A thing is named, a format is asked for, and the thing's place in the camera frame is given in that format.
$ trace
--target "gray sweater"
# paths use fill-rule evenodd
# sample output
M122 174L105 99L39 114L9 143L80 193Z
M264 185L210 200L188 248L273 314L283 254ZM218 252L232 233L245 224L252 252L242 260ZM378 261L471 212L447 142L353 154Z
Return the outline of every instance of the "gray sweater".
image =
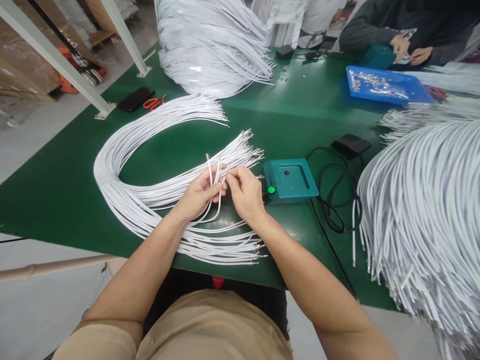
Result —
M433 47L422 64L444 65L464 49L478 22L470 12L408 11L405 0L366 0L340 34L343 52L366 51L371 45L389 45L395 35L410 41L408 53Z

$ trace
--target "blue plastic tray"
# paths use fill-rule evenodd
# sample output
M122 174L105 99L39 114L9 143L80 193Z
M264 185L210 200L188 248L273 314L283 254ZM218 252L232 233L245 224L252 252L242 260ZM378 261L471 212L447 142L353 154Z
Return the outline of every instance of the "blue plastic tray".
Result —
M347 66L346 78L350 96L356 98L398 105L435 102L415 76L368 67Z

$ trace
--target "person's lap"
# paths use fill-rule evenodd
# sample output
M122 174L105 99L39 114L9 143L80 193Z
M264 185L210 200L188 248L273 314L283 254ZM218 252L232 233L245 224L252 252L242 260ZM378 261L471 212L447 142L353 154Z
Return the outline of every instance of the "person's lap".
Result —
M210 275L171 268L143 322L143 336L177 299L185 294L203 289L214 289ZM225 279L221 289L233 291L245 301L262 310L277 324L286 340L289 340L285 290L231 279Z

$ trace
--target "black smartphone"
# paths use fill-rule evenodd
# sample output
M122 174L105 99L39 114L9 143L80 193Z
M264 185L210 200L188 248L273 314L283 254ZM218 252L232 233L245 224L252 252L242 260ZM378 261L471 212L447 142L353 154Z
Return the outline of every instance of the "black smartphone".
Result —
M131 113L142 106L153 94L155 94L155 90L148 87L140 87L120 101L116 107Z

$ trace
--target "worker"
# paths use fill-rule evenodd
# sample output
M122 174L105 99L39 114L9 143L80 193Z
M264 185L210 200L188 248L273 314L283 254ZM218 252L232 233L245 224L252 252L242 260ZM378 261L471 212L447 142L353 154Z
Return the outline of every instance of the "worker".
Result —
M445 65L465 49L478 16L467 11L419 11L409 0L366 0L340 34L342 52L390 45L394 64Z
M217 169L212 169L215 176ZM262 186L252 172L240 166L230 171L226 180L238 215L268 247L293 298L313 323L326 356L330 360L398 360L388 340L347 289L265 211ZM201 289L181 296L157 313L161 317L142 340L142 325L154 310L154 302L162 297L158 291L185 227L211 198L218 202L220 192L224 196L226 189L221 182L210 187L208 169L197 177L113 276L53 359L292 359L290 343L277 323L236 293L223 289ZM184 286L178 283L173 289Z
M303 14L298 47L302 49L317 48L329 29L336 23L347 0L310 0Z

